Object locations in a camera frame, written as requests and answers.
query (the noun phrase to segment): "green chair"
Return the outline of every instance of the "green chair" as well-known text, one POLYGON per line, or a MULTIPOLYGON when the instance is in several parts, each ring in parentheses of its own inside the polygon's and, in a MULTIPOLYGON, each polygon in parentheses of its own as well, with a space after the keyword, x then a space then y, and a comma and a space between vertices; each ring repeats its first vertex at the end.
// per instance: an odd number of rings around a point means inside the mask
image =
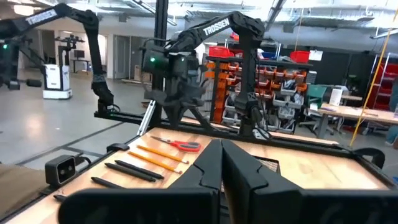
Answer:
MULTIPOLYGON (((309 108, 310 105, 312 103, 316 103, 318 106, 318 109, 321 108, 322 103, 323 103, 323 95, 325 94, 327 90, 327 87, 325 86, 321 86, 321 85, 309 85, 308 86, 308 90, 307 90, 307 109, 304 112, 305 117, 309 117, 312 119, 312 121, 304 121, 304 122, 300 122, 298 125, 299 126, 312 126, 312 131, 315 131, 319 125, 320 125, 320 119, 322 117, 322 114, 311 111, 311 113, 309 113, 309 108)), ((327 127, 326 129, 327 131, 330 131, 331 134, 334 134, 334 130, 331 127, 327 127)))
POLYGON ((321 108, 323 103, 323 95, 327 87, 320 85, 309 85, 307 90, 307 106, 316 103, 318 108, 321 108))

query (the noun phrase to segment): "concrete floor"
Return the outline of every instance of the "concrete floor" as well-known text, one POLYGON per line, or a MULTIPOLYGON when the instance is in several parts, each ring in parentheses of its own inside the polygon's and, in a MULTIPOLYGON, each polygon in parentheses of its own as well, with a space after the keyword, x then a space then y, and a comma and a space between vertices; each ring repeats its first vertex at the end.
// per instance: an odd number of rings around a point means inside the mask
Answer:
MULTIPOLYGON (((37 72, 24 71, 22 77, 39 78, 37 72)), ((96 159, 114 142, 126 142, 136 135, 138 125, 94 118, 97 97, 90 89, 91 78, 73 75, 73 98, 65 101, 43 100, 38 88, 22 86, 20 91, 0 88, 0 161, 44 169, 44 164, 61 154, 84 152, 96 159)), ((108 86, 115 103, 123 111, 141 114, 144 92, 141 86, 112 82, 108 86)), ((307 128, 297 135, 315 138, 307 128)), ((352 134, 344 132, 326 139, 348 145, 352 134)), ((386 154, 384 172, 398 176, 398 151, 384 145, 383 133, 358 135, 354 148, 375 147, 386 154)))

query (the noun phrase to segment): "ceiling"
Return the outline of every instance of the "ceiling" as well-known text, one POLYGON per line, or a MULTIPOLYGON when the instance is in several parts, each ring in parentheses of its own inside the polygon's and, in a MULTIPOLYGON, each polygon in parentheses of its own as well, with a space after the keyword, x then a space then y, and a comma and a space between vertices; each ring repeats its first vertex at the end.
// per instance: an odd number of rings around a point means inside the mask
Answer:
MULTIPOLYGON (((79 9, 91 9, 100 14, 153 16, 155 0, 0 0, 7 4, 48 7, 65 2, 79 9)), ((241 11, 259 17, 268 26, 311 26, 332 29, 397 28, 392 22, 397 0, 169 0, 169 17, 209 19, 231 11, 241 11)))

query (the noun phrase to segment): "table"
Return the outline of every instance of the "table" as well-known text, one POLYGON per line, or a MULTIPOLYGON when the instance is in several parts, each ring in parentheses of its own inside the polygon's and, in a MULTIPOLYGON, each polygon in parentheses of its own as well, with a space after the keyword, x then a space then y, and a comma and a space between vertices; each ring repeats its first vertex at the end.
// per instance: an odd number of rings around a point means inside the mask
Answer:
MULTIPOLYGON (((351 95, 342 95, 341 96, 341 100, 343 101, 343 105, 346 106, 347 105, 347 101, 362 101, 362 97, 360 96, 351 96, 351 95)), ((338 120, 338 124, 337 124, 337 128, 336 130, 338 132, 340 132, 340 128, 343 125, 343 118, 340 118, 338 120)))
POLYGON ((90 64, 90 61, 89 60, 82 60, 82 59, 72 59, 72 62, 73 62, 73 72, 74 73, 76 73, 77 71, 76 71, 76 62, 86 62, 86 72, 87 72, 87 75, 88 75, 88 70, 90 69, 89 68, 89 64, 90 64))
MULTIPOLYGON (((151 135, 161 138, 178 138, 181 141, 196 141, 201 143, 203 148, 213 139, 209 136, 154 128, 129 144, 131 150, 134 152, 162 161, 183 172, 189 168, 189 165, 179 164, 170 159, 141 151, 137 149, 136 146, 140 144, 167 151, 169 154, 190 161, 191 164, 199 154, 186 154, 168 144, 152 139, 150 137, 151 135)), ((281 175, 305 189, 388 189, 380 180, 351 159, 239 141, 234 141, 234 143, 254 156, 278 160, 280 163, 281 175)), ((101 188, 101 186, 92 183, 90 179, 92 176, 106 179, 123 187, 167 188, 177 180, 180 175, 132 157, 127 152, 118 151, 88 171, 82 173, 82 175, 78 176, 69 184, 27 208, 12 220, 8 221, 8 224, 25 223, 27 220, 29 223, 57 223, 59 203, 53 198, 53 195, 70 195, 82 189, 101 188), (162 174, 165 179, 155 183, 146 182, 106 168, 104 165, 105 162, 113 163, 116 159, 162 174)))
MULTIPOLYGON (((317 138, 323 139, 326 134, 326 127, 328 126, 328 116, 359 119, 359 117, 361 116, 362 108, 353 108, 350 106, 334 106, 328 103, 324 103, 322 104, 320 109, 313 112, 322 114, 317 138)), ((394 118, 394 113, 390 111, 365 109, 363 119, 368 121, 398 124, 398 118, 394 118)))
MULTIPOLYGON (((199 121, 197 121, 195 119, 192 119, 192 118, 182 118, 181 121, 192 123, 192 124, 200 124, 199 121)), ((216 124, 216 123, 212 123, 211 125, 216 127, 216 128, 234 128, 234 129, 239 129, 239 127, 237 127, 237 126, 225 126, 225 125, 216 124)), ((293 135, 293 134, 277 133, 277 132, 273 132, 273 131, 270 131, 270 133, 271 133, 272 136, 281 137, 281 138, 287 138, 287 139, 313 141, 313 142, 319 142, 319 143, 331 144, 331 145, 332 144, 338 144, 338 142, 336 142, 336 141, 329 141, 329 140, 324 140, 324 139, 314 139, 314 138, 310 138, 310 137, 296 136, 296 135, 293 135)))

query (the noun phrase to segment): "black pen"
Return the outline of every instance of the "black pen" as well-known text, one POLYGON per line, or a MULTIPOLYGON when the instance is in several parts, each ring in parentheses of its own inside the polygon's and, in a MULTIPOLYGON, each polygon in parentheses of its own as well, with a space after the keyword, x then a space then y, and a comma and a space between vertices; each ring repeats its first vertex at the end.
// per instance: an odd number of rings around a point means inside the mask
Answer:
POLYGON ((102 185, 102 186, 104 186, 104 187, 107 187, 107 188, 112 188, 112 189, 124 189, 124 187, 122 187, 122 186, 119 186, 119 185, 117 185, 117 184, 111 183, 111 182, 106 181, 106 180, 104 180, 104 179, 101 179, 101 178, 99 178, 99 177, 91 177, 91 179, 93 180, 94 183, 100 184, 100 185, 102 185))
POLYGON ((67 199, 66 196, 63 195, 54 195, 54 198, 58 201, 58 202, 63 202, 65 199, 67 199))
POLYGON ((130 163, 127 163, 127 162, 124 162, 124 161, 120 161, 120 160, 115 160, 114 162, 119 164, 119 165, 121 165, 121 166, 123 166, 123 167, 129 168, 129 169, 132 169, 132 170, 136 170, 138 172, 142 172, 143 174, 147 174, 147 175, 149 175, 151 177, 154 177, 156 179, 164 179, 164 176, 162 176, 160 174, 157 174, 157 173, 152 172, 150 170, 146 170, 144 168, 136 167, 136 166, 134 166, 134 165, 132 165, 130 163))
POLYGON ((156 181, 155 178, 153 178, 153 177, 151 177, 151 176, 149 176, 147 174, 143 174, 142 172, 138 172, 136 170, 131 170, 131 169, 128 169, 126 167, 119 166, 119 165, 112 164, 112 163, 108 163, 108 162, 105 163, 105 165, 108 168, 120 171, 120 172, 125 173, 125 174, 129 174, 129 175, 131 175, 133 177, 138 177, 138 178, 140 178, 142 180, 146 180, 146 181, 149 181, 149 182, 155 182, 156 181))

